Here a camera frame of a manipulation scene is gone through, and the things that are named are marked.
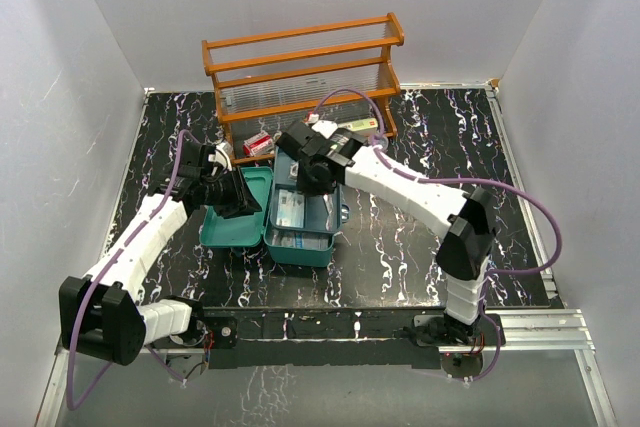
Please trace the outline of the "white blue card packet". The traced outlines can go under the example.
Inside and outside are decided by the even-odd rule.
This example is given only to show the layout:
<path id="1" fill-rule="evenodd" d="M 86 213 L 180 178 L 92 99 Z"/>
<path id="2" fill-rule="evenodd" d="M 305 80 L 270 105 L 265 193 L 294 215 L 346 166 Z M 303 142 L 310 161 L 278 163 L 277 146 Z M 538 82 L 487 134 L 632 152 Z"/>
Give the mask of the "white blue card packet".
<path id="1" fill-rule="evenodd" d="M 276 225 L 303 228 L 305 218 L 305 196 L 286 189 L 278 191 Z"/>

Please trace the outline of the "blue divided tray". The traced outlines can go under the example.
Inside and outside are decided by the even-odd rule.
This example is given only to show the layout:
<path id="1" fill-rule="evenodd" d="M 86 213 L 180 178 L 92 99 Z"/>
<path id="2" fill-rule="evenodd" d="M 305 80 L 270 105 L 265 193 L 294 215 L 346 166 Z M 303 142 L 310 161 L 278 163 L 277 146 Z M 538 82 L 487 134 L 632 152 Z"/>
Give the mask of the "blue divided tray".
<path id="1" fill-rule="evenodd" d="M 342 192 L 337 186 L 332 194 L 309 196 L 296 188 L 297 163 L 284 151 L 277 148 L 274 162 L 269 220 L 271 224 L 284 230 L 307 232 L 312 234 L 335 235 L 343 223 Z M 280 227 L 276 225 L 278 191 L 286 189 L 305 196 L 305 218 L 303 228 Z"/>

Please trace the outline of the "green medicine kit box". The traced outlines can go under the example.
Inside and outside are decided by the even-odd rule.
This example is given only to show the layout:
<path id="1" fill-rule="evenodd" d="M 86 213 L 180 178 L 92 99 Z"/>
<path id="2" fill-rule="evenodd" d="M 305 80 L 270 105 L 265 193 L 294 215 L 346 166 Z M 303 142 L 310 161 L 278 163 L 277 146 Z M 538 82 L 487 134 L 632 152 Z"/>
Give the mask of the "green medicine kit box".
<path id="1" fill-rule="evenodd" d="M 273 167 L 244 167 L 242 173 L 261 211 L 224 219 L 207 210 L 200 243 L 216 249 L 266 245 L 280 264 L 325 268 L 332 259 L 335 236 L 349 219 L 342 189 L 307 196 L 296 190 L 298 165 L 281 150 Z"/>

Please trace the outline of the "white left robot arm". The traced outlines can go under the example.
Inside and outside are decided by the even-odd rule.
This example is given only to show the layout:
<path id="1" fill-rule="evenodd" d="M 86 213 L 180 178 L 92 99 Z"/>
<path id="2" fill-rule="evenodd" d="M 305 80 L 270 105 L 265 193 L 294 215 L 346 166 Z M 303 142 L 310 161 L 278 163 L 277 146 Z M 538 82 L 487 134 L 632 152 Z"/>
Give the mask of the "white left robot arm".
<path id="1" fill-rule="evenodd" d="M 261 206 L 225 142 L 186 144 L 175 178 L 155 184 L 107 253 L 59 289 L 61 341 L 69 351 L 126 366 L 143 347 L 174 336 L 186 346 L 206 334 L 202 304 L 169 296 L 137 306 L 151 267 L 191 215 L 210 207 L 223 219 L 250 216 Z"/>

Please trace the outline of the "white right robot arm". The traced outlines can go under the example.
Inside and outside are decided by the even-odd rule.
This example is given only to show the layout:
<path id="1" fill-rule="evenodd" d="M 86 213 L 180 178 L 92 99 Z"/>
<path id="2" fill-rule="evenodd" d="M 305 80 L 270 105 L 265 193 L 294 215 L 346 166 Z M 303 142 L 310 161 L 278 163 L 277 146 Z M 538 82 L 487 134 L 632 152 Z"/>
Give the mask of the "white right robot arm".
<path id="1" fill-rule="evenodd" d="M 280 134 L 276 146 L 297 163 L 300 192 L 321 195 L 337 186 L 358 189 L 422 222 L 439 238 L 435 262 L 446 279 L 445 310 L 442 317 L 415 328 L 418 336 L 466 344 L 480 334 L 482 285 L 496 236 L 488 191 L 478 187 L 467 193 L 405 170 L 384 154 L 379 136 L 365 138 L 331 121 L 295 121 Z"/>

